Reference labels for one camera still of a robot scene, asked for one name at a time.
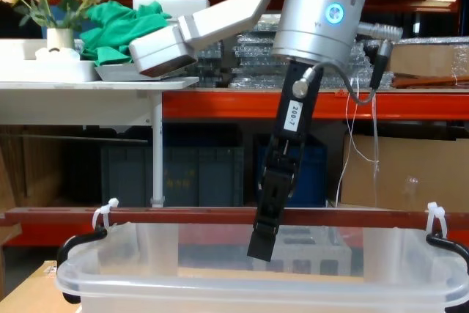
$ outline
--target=floor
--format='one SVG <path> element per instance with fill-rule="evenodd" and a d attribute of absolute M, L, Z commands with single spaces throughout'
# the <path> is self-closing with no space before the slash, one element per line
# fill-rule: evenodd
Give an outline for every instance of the floor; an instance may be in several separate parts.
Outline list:
<path fill-rule="evenodd" d="M 6 294 L 12 292 L 46 260 L 56 259 L 55 247 L 9 247 L 4 249 Z"/>

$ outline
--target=white table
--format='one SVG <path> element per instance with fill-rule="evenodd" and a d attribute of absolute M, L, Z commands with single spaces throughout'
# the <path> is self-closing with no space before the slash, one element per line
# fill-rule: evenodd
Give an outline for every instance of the white table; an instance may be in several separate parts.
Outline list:
<path fill-rule="evenodd" d="M 0 82 L 2 125 L 151 125 L 153 206 L 163 206 L 163 91 L 184 89 L 198 77 L 153 82 Z"/>

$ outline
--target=blue indicator light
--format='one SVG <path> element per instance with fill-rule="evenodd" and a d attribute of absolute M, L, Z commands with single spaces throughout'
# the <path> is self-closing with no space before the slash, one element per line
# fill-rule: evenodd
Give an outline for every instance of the blue indicator light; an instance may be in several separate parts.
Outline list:
<path fill-rule="evenodd" d="M 344 8 L 339 3 L 332 3 L 325 10 L 325 18 L 333 25 L 340 23 L 344 18 Z"/>

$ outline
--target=brown wooden rod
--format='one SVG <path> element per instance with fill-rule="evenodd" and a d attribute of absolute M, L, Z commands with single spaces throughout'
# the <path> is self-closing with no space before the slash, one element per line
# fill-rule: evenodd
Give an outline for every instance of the brown wooden rod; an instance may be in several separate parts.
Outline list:
<path fill-rule="evenodd" d="M 90 224 L 94 208 L 13 208 L 0 225 Z M 111 223 L 252 224 L 254 208 L 115 208 Z M 427 213 L 395 210 L 289 208 L 283 224 L 330 227 L 383 227 L 425 229 Z M 469 213 L 447 213 L 450 230 L 469 230 Z"/>

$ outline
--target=clear plastic container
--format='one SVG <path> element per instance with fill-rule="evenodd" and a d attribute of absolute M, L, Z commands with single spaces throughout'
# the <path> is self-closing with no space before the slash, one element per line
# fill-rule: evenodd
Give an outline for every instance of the clear plastic container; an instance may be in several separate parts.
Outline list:
<path fill-rule="evenodd" d="M 420 230 L 282 227 L 266 264 L 245 255 L 251 229 L 114 227 L 70 253 L 57 285 L 84 313 L 442 313 L 469 299 L 465 262 Z"/>

